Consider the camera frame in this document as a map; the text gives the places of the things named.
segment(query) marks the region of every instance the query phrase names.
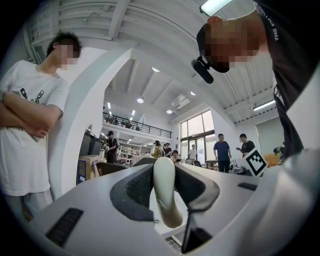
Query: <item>air conditioner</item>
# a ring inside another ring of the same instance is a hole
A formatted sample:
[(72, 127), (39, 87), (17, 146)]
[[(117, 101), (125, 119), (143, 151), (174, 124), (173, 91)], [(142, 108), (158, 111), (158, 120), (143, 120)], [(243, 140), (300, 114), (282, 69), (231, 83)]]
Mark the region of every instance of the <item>air conditioner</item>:
[(187, 105), (190, 102), (190, 100), (184, 96), (184, 95), (179, 95), (177, 98), (174, 99), (174, 101), (171, 103), (173, 108), (175, 110), (180, 110), (182, 109), (185, 105)]

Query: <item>short black hair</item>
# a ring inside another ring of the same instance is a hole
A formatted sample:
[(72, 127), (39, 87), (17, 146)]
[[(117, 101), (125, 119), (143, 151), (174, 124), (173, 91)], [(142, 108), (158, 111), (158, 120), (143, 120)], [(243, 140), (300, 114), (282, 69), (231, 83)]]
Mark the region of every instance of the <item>short black hair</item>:
[(76, 53), (74, 57), (79, 58), (82, 46), (79, 38), (74, 33), (59, 32), (58, 34), (56, 34), (54, 39), (52, 39), (52, 41), (49, 43), (49, 46), (46, 50), (46, 57), (48, 57), (49, 54), (54, 50), (55, 43), (58, 43), (59, 45), (72, 45), (73, 52)]

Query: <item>large window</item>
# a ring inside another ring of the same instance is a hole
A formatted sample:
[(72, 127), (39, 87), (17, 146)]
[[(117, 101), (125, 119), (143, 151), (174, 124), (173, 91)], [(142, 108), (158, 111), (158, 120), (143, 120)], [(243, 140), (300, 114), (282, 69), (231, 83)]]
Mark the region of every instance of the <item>large window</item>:
[(201, 115), (198, 115), (190, 120), (188, 122), (188, 136), (201, 134), (204, 132), (204, 124), (202, 122)]
[(215, 127), (210, 110), (181, 123), (182, 158), (188, 158), (188, 152), (194, 145), (197, 160), (205, 165), (207, 160), (215, 160), (213, 150), (215, 143)]

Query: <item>person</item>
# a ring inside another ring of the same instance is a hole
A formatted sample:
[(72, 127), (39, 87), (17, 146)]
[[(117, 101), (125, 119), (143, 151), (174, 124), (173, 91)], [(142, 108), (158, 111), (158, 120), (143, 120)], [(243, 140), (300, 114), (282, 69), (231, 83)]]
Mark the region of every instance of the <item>person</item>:
[(153, 157), (154, 158), (162, 157), (164, 150), (160, 144), (160, 141), (156, 140), (154, 144), (155, 144), (155, 148), (154, 148), (154, 152), (153, 152)]
[(189, 150), (188, 159), (197, 160), (198, 152), (196, 151), (196, 146), (192, 145), (192, 149)]
[(48, 133), (63, 116), (69, 84), (58, 68), (81, 54), (79, 39), (58, 33), (45, 60), (15, 63), (0, 81), (0, 186), (13, 214), (24, 220), (52, 203), (48, 175)]
[(239, 150), (242, 153), (242, 157), (245, 157), (245, 155), (256, 147), (251, 140), (247, 139), (247, 135), (244, 133), (240, 134), (240, 141), (242, 142), (242, 147), (241, 149), (236, 147), (236, 150)]
[[(314, 26), (319, 23), (318, 3), (253, 0), (248, 15), (223, 20), (211, 16), (197, 34), (199, 51), (210, 66), (225, 73), (236, 62), (247, 62), (258, 52), (269, 53), (276, 84), (273, 97), (284, 129), (286, 156), (303, 149), (301, 139), (287, 116), (320, 60)], [(299, 18), (308, 13), (308, 18)]]
[(280, 163), (282, 163), (282, 162), (285, 161), (286, 147), (285, 147), (284, 145), (275, 147), (275, 148), (273, 149), (273, 153), (274, 153), (275, 155), (278, 155), (278, 154), (279, 154)]
[(171, 159), (173, 162), (176, 162), (177, 160), (180, 160), (180, 159), (181, 159), (181, 157), (179, 156), (178, 150), (175, 149), (175, 150), (172, 152), (172, 156), (170, 157), (170, 159)]
[(118, 125), (118, 119), (116, 117), (113, 120), (113, 124), (116, 125), (116, 126)]
[(125, 128), (128, 128), (128, 129), (130, 129), (131, 128), (131, 123), (130, 123), (130, 121), (128, 121), (127, 123), (125, 123)]
[(164, 155), (167, 157), (167, 158), (170, 158), (171, 154), (172, 154), (172, 149), (170, 147), (170, 143), (167, 143), (165, 145), (165, 151), (164, 151)]
[(219, 141), (213, 146), (213, 154), (215, 160), (218, 160), (219, 172), (228, 173), (230, 169), (231, 150), (229, 144), (224, 141), (225, 137), (222, 133), (218, 135), (218, 139)]
[(108, 132), (107, 136), (108, 139), (106, 142), (108, 143), (109, 150), (106, 153), (106, 162), (114, 164), (117, 156), (117, 150), (119, 148), (119, 141), (116, 137), (114, 137), (114, 132), (112, 130)]

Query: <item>white t-shirt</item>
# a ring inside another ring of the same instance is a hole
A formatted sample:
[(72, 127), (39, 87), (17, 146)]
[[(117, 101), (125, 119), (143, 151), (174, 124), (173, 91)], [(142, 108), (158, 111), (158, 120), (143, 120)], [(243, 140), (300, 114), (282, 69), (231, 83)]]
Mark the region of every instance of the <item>white t-shirt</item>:
[(190, 159), (196, 160), (197, 151), (195, 149), (189, 150)]
[[(0, 82), (1, 101), (8, 91), (63, 112), (69, 85), (58, 74), (39, 73), (35, 64), (21, 60)], [(21, 127), (0, 127), (0, 186), (5, 194), (23, 196), (50, 188), (47, 143), (47, 137), (36, 141)]]

